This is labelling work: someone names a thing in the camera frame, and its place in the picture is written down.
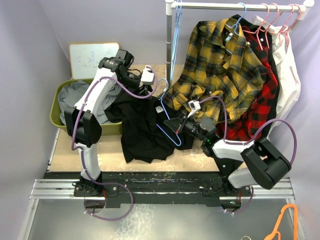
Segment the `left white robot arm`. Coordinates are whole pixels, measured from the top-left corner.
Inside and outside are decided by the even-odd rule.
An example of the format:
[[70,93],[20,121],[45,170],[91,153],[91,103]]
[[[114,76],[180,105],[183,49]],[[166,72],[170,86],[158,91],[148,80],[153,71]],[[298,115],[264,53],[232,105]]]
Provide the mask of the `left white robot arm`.
[[102,58],[84,95],[64,111],[71,149],[80,155],[80,182],[86,183],[85,190],[91,196],[98,196],[103,191],[97,154],[97,143],[102,136],[102,127],[97,119],[98,108],[114,86],[121,87],[136,99],[147,99],[155,92],[152,85],[158,84],[157,75],[149,65],[140,75],[131,73],[129,68],[133,61],[133,55],[123,49],[119,49],[115,56]]

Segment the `light blue wire hanger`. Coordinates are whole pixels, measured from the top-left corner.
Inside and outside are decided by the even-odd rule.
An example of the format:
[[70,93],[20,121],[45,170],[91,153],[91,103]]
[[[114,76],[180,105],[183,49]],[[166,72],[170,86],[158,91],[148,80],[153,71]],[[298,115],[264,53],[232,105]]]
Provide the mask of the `light blue wire hanger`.
[[[167,90],[168,90],[168,88],[169,88],[169,82],[168,82],[168,80],[167,80],[166,78],[164,78],[164,77],[159,80],[159,82],[161,82],[161,81],[164,81],[164,82],[165,82],[165,88],[164,88],[164,90],[163,90],[163,93],[162,93],[161,96],[159,97],[159,101],[160,101],[160,105],[161,105],[161,107],[162,107],[162,109],[163,109],[163,111],[164,111],[167,119],[170,120],[171,118],[170,118],[170,116],[169,116],[169,114],[168,114],[168,112],[167,112],[167,110],[166,110],[166,107],[164,106],[164,103],[163,103],[163,97],[164,97],[165,93],[167,92]],[[173,140],[173,139],[169,136],[169,134],[168,134],[162,127],[160,127],[158,124],[156,124],[156,126],[169,138],[169,140],[170,140],[176,147],[180,147],[180,146],[182,145],[182,141],[181,141],[181,139],[180,139],[180,137],[179,137],[178,134],[175,134],[175,136],[176,136],[176,138],[177,138],[177,140],[178,140],[178,142],[176,142],[175,140]]]

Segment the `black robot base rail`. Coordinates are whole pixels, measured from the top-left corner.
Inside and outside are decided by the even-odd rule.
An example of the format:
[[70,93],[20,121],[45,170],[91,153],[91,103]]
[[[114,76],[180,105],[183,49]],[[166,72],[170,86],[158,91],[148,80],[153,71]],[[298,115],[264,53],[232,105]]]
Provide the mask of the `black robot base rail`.
[[81,180],[78,172],[47,172],[54,189],[70,189],[72,196],[98,199],[106,208],[122,204],[205,205],[237,210],[249,186],[236,189],[219,172],[103,172],[104,185]]

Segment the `black t-shirt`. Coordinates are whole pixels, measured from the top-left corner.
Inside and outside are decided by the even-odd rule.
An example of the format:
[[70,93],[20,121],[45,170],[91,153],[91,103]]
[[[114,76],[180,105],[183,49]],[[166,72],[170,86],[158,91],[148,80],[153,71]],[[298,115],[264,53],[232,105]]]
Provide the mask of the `black t-shirt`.
[[[138,99],[121,90],[115,101],[104,111],[112,123],[122,122],[121,147],[127,163],[141,160],[151,163],[153,160],[165,161],[174,153],[193,147],[194,138],[187,133],[180,133],[181,146],[175,146],[157,127],[163,128],[178,143],[175,133],[163,124],[167,120],[157,97]],[[180,114],[166,107],[171,119]]]

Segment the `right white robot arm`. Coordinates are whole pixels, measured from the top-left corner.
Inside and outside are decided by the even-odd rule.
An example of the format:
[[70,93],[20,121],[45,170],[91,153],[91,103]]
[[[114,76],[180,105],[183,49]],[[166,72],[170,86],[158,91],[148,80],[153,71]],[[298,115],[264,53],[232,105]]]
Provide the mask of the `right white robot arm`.
[[187,133],[202,142],[203,153],[215,160],[227,178],[222,190],[228,196],[249,185],[270,190],[292,169],[292,163],[265,137],[227,141],[218,137],[212,119],[197,122],[183,114],[163,123],[176,134]]

